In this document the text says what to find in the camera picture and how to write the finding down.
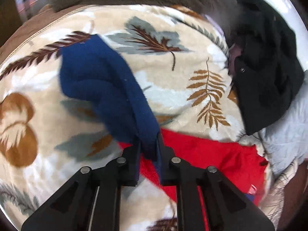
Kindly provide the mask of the black garment pile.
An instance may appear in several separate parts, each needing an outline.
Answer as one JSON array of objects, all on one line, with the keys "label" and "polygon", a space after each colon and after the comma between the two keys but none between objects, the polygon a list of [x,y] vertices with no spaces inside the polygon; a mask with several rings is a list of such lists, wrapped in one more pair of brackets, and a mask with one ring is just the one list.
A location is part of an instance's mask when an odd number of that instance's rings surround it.
[{"label": "black garment pile", "polygon": [[290,107],[304,79],[296,37],[264,0],[236,0],[242,8],[233,77],[247,135],[275,123]]}]

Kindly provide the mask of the cream leaf-print fleece blanket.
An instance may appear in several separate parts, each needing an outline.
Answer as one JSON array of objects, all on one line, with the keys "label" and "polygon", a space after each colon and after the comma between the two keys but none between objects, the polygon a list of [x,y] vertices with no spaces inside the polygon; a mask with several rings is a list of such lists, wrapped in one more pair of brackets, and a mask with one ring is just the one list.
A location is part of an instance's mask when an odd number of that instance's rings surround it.
[{"label": "cream leaf-print fleece blanket", "polygon": [[120,147],[92,106],[66,97],[60,50],[99,35],[134,73],[163,128],[223,142],[244,131],[216,27],[182,6],[46,10],[1,49],[1,209],[17,229],[77,169]]}]

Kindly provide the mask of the grey quilted pillow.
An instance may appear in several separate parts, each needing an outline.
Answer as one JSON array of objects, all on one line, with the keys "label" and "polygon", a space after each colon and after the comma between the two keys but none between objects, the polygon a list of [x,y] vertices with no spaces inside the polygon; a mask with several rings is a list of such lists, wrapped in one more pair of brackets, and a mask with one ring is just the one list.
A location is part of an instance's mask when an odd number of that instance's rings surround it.
[{"label": "grey quilted pillow", "polygon": [[303,163],[307,155],[307,71],[300,91],[289,109],[274,124],[262,129],[259,136],[278,177],[294,160]]}]

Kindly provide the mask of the brown padded headboard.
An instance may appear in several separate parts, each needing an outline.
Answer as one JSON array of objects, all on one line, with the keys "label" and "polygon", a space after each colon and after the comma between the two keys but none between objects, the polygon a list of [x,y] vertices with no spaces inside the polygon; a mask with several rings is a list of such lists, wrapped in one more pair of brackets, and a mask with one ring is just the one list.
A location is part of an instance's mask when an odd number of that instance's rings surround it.
[{"label": "brown padded headboard", "polygon": [[286,230],[304,205],[307,198],[307,160],[299,167],[295,176],[284,189],[285,202],[277,230]]}]

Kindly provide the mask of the striped floral pillow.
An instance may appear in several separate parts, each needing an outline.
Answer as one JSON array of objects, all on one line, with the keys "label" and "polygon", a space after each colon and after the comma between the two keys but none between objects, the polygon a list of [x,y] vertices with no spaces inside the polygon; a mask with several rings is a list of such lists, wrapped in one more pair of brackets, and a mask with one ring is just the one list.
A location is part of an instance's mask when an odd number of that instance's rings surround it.
[{"label": "striped floral pillow", "polygon": [[284,189],[295,176],[298,166],[298,160],[294,159],[292,163],[278,176],[273,186],[259,205],[262,212],[273,223],[275,230],[278,228],[278,223],[284,207]]}]

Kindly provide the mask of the red and blue knit sweater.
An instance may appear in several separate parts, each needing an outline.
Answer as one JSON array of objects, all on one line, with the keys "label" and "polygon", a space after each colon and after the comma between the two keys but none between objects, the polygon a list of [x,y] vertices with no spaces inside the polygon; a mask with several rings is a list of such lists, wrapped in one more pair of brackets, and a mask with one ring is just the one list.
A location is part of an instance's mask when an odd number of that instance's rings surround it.
[{"label": "red and blue knit sweater", "polygon": [[[176,157],[206,169],[225,161],[240,162],[242,168],[260,171],[263,162],[241,161],[247,148],[236,143],[220,143],[160,129],[147,100],[126,61],[98,35],[82,35],[62,50],[59,80],[69,98],[88,101],[108,132],[123,149],[141,143],[139,173],[152,164],[151,175],[160,184],[157,169],[157,135]],[[246,195],[249,179],[223,174]]]}]

